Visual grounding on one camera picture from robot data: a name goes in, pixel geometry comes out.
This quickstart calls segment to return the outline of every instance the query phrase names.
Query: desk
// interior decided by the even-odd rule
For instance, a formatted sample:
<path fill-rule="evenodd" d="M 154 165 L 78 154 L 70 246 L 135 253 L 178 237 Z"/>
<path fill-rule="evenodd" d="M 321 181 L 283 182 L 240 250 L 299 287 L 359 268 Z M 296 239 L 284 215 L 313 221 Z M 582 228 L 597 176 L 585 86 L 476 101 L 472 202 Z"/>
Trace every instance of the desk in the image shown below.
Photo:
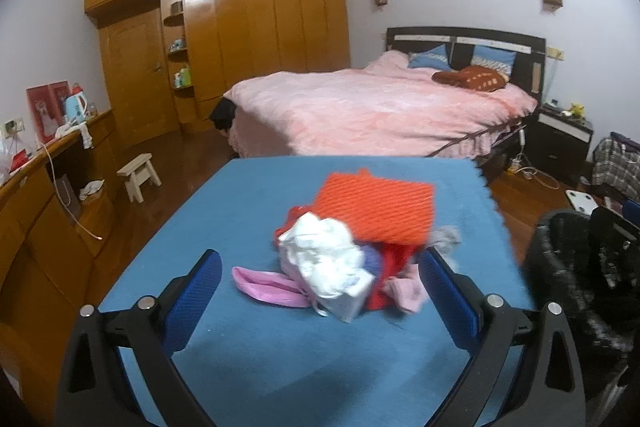
<path fill-rule="evenodd" d="M 173 360 L 220 427 L 423 426 L 467 361 L 433 304 L 417 315 L 367 312 L 350 325 L 312 309 L 286 309 L 242 295 L 233 266 L 277 270 L 273 231 L 288 209 L 311 203 L 332 171 L 436 185 L 436 226 L 455 225 L 454 257 L 485 293 L 530 307 L 508 233 L 479 171 L 468 160 L 300 157 L 234 160 L 174 214 L 125 270 L 100 306 L 126 309 L 159 295 L 207 248 L 222 256 L 223 276 L 187 348 Z M 123 359 L 148 420 L 164 425 L 129 349 Z M 497 387 L 502 399 L 517 353 Z M 484 419 L 497 412 L 492 400 Z"/>
<path fill-rule="evenodd" d="M 111 111 L 88 127 L 94 148 L 83 149 L 76 131 L 47 150 L 56 176 L 67 174 L 76 193 L 105 180 L 102 197 L 84 207 L 80 221 L 107 237 L 122 152 Z M 54 195 L 44 151 L 0 187 L 0 363 L 20 381 L 22 399 L 43 425 L 52 421 L 66 342 L 102 246 L 93 241 Z"/>

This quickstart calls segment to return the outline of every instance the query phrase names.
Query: black nightstand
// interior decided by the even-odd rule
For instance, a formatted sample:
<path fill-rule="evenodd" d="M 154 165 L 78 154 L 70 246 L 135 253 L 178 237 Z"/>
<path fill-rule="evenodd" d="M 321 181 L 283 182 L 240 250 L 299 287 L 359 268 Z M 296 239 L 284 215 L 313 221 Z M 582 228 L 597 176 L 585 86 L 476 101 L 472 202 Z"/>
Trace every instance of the black nightstand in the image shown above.
<path fill-rule="evenodd" d="M 593 126 L 542 108 L 527 126 L 525 154 L 533 166 L 576 187 L 593 139 Z"/>

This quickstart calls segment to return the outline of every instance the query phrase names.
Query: pink blanket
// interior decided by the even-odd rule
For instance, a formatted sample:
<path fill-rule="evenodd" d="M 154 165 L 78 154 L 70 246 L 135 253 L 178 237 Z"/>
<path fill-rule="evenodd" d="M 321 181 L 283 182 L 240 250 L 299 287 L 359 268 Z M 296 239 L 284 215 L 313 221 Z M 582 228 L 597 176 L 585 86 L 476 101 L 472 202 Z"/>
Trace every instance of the pink blanket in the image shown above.
<path fill-rule="evenodd" d="M 229 142 L 239 155 L 447 156 L 487 154 L 499 134 L 536 108 L 508 84 L 495 92 L 443 86 L 390 51 L 363 70 L 275 73 L 236 84 Z"/>

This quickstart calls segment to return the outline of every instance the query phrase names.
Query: picture frame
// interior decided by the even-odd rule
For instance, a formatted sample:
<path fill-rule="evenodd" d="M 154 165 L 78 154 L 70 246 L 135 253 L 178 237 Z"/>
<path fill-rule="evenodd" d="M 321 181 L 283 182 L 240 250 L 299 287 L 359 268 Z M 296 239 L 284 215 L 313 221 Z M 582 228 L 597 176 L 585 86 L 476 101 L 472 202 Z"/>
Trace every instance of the picture frame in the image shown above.
<path fill-rule="evenodd" d="M 66 80 L 63 80 L 62 82 L 55 82 L 53 84 L 49 84 L 49 89 L 53 96 L 53 100 L 56 102 L 56 120 L 58 120 L 58 125 L 64 125 L 66 113 L 65 101 L 71 96 L 69 83 Z"/>
<path fill-rule="evenodd" d="M 47 144 L 56 137 L 59 127 L 58 104 L 49 86 L 30 87 L 27 89 L 27 100 L 36 135 L 42 144 Z"/>

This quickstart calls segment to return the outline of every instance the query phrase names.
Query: blue kettle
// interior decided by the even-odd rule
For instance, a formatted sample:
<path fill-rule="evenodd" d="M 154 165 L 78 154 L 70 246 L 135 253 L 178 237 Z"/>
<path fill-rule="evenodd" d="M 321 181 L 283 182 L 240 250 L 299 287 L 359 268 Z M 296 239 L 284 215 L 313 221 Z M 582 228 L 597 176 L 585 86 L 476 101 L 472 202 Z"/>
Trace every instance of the blue kettle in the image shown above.
<path fill-rule="evenodd" d="M 66 121 L 74 125 L 82 123 L 86 119 L 87 101 L 84 92 L 72 94 L 65 100 Z"/>

